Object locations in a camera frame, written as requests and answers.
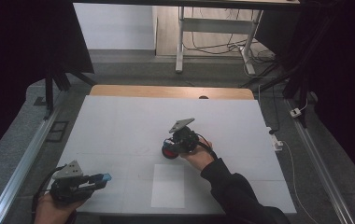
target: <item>black curtain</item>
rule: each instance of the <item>black curtain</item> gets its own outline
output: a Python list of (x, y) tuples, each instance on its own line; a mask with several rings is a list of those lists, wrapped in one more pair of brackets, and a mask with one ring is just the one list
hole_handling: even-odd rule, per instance
[(355, 1), (347, 0), (311, 64), (320, 120), (355, 163)]
[(93, 73), (73, 4), (0, 1), (0, 139), (25, 102), (27, 87), (59, 63)]

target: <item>human hand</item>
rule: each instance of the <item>human hand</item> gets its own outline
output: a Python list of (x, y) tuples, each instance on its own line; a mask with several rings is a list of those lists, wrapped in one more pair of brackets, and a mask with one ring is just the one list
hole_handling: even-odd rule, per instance
[(37, 209), (35, 210), (35, 224), (64, 224), (70, 214), (84, 203), (85, 201), (59, 204), (47, 193), (38, 199)]
[[(199, 139), (201, 143), (212, 147), (212, 143), (206, 141), (204, 138)], [(203, 147), (197, 147), (189, 153), (180, 153), (180, 157), (186, 159), (193, 167), (202, 171), (208, 164), (213, 162), (213, 157)]]

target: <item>black sleeve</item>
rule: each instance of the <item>black sleeve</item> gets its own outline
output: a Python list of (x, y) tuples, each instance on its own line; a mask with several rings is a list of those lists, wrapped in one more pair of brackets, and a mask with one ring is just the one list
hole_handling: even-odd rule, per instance
[(232, 175), (222, 159), (211, 162), (201, 177), (210, 182), (211, 194), (234, 223), (276, 223), (257, 201), (247, 179), (240, 174)]

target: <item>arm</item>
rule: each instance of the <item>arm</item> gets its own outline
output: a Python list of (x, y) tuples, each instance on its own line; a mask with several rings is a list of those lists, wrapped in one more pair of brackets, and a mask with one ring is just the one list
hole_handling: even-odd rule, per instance
[(239, 174), (232, 175), (222, 159), (214, 161), (202, 147), (180, 156), (199, 169), (201, 177), (210, 182), (210, 192), (227, 217), (237, 223), (276, 223), (257, 201), (247, 179)]

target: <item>metal frame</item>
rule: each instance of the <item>metal frame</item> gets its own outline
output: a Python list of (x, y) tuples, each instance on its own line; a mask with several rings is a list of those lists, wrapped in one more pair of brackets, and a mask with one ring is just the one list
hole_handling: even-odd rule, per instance
[(203, 32), (203, 33), (223, 33), (248, 35), (245, 47), (241, 49), (241, 55), (250, 76), (255, 75), (253, 65), (250, 61), (250, 45), (256, 34), (260, 17), (263, 11), (257, 12), (253, 21), (227, 21), (211, 20), (198, 18), (184, 18), (184, 7), (178, 8), (178, 40), (177, 40), (177, 63), (176, 73), (183, 72), (183, 33), (184, 32)]
[[(288, 100), (285, 100), (285, 104), (289, 111), (293, 109), (293, 106), (291, 106), (291, 103)], [(335, 185), (332, 176), (330, 175), (329, 170), (327, 169), (326, 164), (324, 163), (308, 130), (302, 126), (298, 119), (294, 120), (294, 125), (296, 126), (297, 132), (300, 134), (300, 137), (304, 142), (305, 149), (309, 155), (309, 158), (312, 160), (315, 170), (319, 175), (320, 182), (326, 190), (326, 193), (329, 195), (335, 213), (337, 214), (341, 223), (354, 224), (355, 222), (351, 213), (349, 212), (347, 204), (344, 201), (340, 190)]]
[(55, 104), (53, 113), (50, 114), (48, 119), (44, 119), (38, 127), (37, 132), (23, 154), (20, 163), (18, 163), (17, 168), (0, 195), (0, 223), (3, 222), (5, 216), (7, 215), (7, 212), (20, 190), (26, 175), (29, 173), (31, 166), (36, 159), (38, 151), (41, 149), (41, 146), (46, 139), (52, 123), (59, 114), (65, 95), (66, 93), (61, 92), (61, 95), (58, 97)]

